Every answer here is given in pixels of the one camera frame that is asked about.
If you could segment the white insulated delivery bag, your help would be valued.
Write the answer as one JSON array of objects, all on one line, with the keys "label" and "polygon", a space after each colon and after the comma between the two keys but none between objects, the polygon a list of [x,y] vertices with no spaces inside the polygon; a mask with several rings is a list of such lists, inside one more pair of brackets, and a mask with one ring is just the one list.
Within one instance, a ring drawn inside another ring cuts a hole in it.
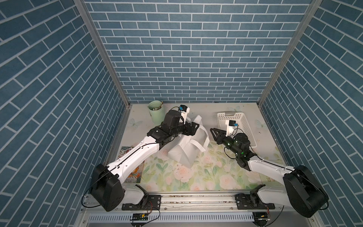
[{"label": "white insulated delivery bag", "polygon": [[167,157],[187,168],[192,168],[198,154],[205,152],[210,142],[208,132],[202,123],[202,117],[197,115],[192,121],[199,124],[194,136],[179,135],[165,146]]}]

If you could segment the white plastic basket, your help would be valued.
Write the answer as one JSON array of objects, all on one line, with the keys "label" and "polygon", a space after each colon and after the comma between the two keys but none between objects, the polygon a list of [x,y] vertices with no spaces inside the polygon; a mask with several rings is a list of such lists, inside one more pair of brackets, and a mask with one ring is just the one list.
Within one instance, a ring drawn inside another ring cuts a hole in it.
[{"label": "white plastic basket", "polygon": [[233,135],[235,135],[237,132],[243,132],[247,135],[249,141],[251,142],[251,147],[257,147],[257,143],[253,136],[251,127],[244,113],[222,112],[217,114],[217,126],[219,129],[227,130],[229,121],[234,121],[234,131],[231,131]]}]

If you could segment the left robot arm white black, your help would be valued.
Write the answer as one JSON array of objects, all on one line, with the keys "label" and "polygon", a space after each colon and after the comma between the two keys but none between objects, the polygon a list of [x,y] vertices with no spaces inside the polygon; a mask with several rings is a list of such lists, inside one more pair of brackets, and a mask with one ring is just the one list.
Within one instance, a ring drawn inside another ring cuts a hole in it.
[{"label": "left robot arm white black", "polygon": [[177,136],[196,134],[199,124],[187,121],[189,111],[185,105],[179,106],[178,110],[169,110],[164,121],[151,129],[131,151],[106,166],[95,167],[88,192],[100,206],[106,211],[114,210],[121,203],[133,204],[139,209],[146,207],[148,192],[145,189],[138,184],[123,188],[122,184],[136,167]]}]

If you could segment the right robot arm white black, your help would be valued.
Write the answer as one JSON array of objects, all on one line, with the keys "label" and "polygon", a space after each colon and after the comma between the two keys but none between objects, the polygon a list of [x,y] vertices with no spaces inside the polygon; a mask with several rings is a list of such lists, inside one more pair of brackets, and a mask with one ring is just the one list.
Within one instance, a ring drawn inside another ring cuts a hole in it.
[{"label": "right robot arm white black", "polygon": [[227,131],[217,128],[212,128],[210,132],[218,145],[224,145],[234,153],[234,160],[241,168],[265,175],[284,186],[283,189],[258,186],[255,193],[262,203],[292,207],[306,218],[324,210],[324,205],[329,204],[328,194],[304,165],[284,166],[260,158],[251,151],[250,141],[244,133],[232,136]]}]

